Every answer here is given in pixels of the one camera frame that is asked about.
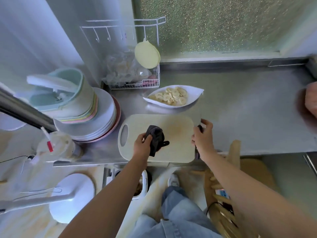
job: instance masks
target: sneaker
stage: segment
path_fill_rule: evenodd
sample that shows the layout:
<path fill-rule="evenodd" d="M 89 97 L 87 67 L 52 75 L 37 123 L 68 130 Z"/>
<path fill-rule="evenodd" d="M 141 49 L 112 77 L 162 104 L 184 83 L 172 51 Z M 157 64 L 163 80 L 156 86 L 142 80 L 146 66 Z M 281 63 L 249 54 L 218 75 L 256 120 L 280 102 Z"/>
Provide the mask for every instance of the sneaker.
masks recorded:
<path fill-rule="evenodd" d="M 167 185 L 168 187 L 170 186 L 177 186 L 179 187 L 179 179 L 178 179 L 178 176 L 176 174 L 171 174 L 171 176 L 168 178 L 168 181 L 167 181 Z"/>

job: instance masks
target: white plastic cutting board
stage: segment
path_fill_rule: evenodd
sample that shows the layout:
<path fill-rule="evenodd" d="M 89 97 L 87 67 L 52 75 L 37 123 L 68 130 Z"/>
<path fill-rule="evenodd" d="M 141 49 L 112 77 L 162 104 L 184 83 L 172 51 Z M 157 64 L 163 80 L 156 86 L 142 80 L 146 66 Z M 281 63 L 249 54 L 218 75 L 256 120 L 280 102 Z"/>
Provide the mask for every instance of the white plastic cutting board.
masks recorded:
<path fill-rule="evenodd" d="M 123 127 L 128 127 L 128 137 L 124 146 L 121 146 L 121 133 Z M 168 146 L 156 152 L 155 157 L 150 156 L 148 161 L 188 163 L 195 158 L 195 148 L 191 145 L 194 123 L 191 118 L 184 115 L 146 115 L 135 114 L 128 117 L 122 124 L 118 147 L 121 156 L 131 160 L 133 145 L 137 136 L 145 133 L 150 125 L 156 125 L 163 130 Z"/>

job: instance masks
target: forearm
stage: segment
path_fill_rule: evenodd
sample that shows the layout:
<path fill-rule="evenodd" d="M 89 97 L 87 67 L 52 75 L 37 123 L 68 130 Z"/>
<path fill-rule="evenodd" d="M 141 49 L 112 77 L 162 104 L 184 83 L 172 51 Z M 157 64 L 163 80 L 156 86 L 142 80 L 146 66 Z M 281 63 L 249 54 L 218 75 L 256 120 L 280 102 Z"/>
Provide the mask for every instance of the forearm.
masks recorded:
<path fill-rule="evenodd" d="M 248 176 L 217 153 L 203 157 L 239 210 L 264 237 L 310 237 L 316 222 L 280 194 Z"/>
<path fill-rule="evenodd" d="M 68 224 L 60 237 L 115 237 L 129 208 L 143 168 L 132 158 Z"/>

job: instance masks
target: pink plate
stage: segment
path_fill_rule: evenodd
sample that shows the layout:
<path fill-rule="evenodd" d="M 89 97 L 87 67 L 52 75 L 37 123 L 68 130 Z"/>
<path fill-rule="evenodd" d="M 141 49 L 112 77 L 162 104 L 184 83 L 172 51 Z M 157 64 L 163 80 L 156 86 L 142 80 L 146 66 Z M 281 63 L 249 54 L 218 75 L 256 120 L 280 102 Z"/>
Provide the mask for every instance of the pink plate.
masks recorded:
<path fill-rule="evenodd" d="M 112 95 L 111 95 L 111 97 L 113 98 L 114 104 L 115 104 L 116 109 L 117 109 L 117 117 L 116 117 L 116 120 L 113 123 L 113 126 L 105 134 L 103 134 L 99 138 L 96 138 L 96 139 L 93 139 L 93 140 L 88 140 L 88 141 L 78 141 L 78 142 L 80 142 L 80 143 L 93 143 L 93 142 L 99 141 L 99 140 L 107 137 L 109 134 L 111 134 L 112 131 L 117 127 L 117 125 L 118 125 L 118 123 L 120 121 L 120 118 L 121 118 L 121 108 L 120 108 L 120 104 L 116 100 L 116 98 L 113 97 Z"/>

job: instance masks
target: cutting board handle hole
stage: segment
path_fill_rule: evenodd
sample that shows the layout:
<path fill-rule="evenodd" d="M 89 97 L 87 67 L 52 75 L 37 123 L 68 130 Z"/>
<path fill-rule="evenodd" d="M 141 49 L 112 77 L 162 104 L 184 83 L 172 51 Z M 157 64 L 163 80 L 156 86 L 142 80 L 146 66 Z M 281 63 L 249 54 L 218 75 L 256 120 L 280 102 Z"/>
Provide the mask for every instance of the cutting board handle hole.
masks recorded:
<path fill-rule="evenodd" d="M 125 124 L 122 128 L 121 137 L 120 137 L 120 144 L 121 146 L 125 146 L 126 140 L 128 139 L 129 129 L 128 126 Z"/>

